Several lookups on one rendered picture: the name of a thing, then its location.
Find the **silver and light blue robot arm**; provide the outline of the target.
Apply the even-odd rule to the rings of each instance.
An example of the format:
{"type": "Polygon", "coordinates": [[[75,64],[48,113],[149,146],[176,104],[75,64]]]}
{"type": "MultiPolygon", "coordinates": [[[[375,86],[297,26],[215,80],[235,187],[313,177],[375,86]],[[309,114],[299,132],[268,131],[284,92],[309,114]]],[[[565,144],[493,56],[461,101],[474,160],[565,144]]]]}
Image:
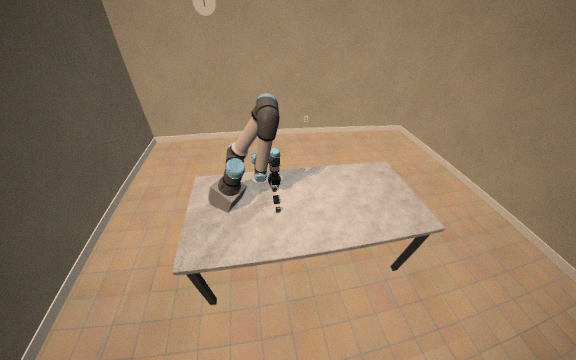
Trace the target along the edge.
{"type": "Polygon", "coordinates": [[[280,151],[276,148],[271,149],[280,119],[277,99],[271,94],[261,94],[256,100],[251,116],[237,142],[227,148],[224,175],[218,183],[219,190],[227,196],[239,193],[241,179],[245,173],[244,159],[257,136],[259,138],[257,153],[251,155],[252,164],[256,164],[255,180],[257,182],[266,180],[268,163],[271,171],[276,172],[280,169],[280,151]]]}

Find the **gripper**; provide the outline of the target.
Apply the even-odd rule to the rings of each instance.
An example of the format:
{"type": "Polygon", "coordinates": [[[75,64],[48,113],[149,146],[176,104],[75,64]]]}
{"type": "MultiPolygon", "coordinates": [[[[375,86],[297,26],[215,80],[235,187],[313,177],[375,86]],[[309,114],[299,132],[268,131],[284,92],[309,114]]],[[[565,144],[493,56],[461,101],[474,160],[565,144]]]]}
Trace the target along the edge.
{"type": "Polygon", "coordinates": [[[276,172],[270,170],[271,173],[270,173],[270,175],[269,175],[269,177],[268,177],[268,182],[269,182],[269,185],[270,185],[270,187],[271,187],[272,190],[273,190],[273,187],[272,187],[273,185],[276,185],[276,189],[278,189],[278,187],[279,187],[279,185],[280,185],[281,178],[280,178],[280,176],[279,176],[279,174],[278,174],[279,171],[280,171],[280,169],[279,169],[278,171],[276,171],[276,172]],[[273,175],[273,172],[275,173],[274,175],[273,175]],[[278,174],[278,177],[277,177],[277,174],[278,174]],[[275,175],[276,175],[276,179],[275,179],[275,175]],[[273,176],[274,176],[274,177],[273,177],[273,176]],[[279,180],[278,180],[278,179],[279,179],[279,180]],[[277,186],[278,186],[278,187],[277,187],[277,186]]]}

